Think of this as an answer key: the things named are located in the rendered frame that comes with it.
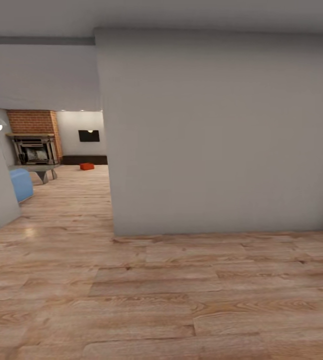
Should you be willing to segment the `storage box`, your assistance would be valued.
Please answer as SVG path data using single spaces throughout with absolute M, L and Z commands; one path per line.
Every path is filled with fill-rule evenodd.
M 94 169 L 94 164 L 91 163 L 91 162 L 80 163 L 80 169 L 83 170 L 83 171 L 93 170 Z

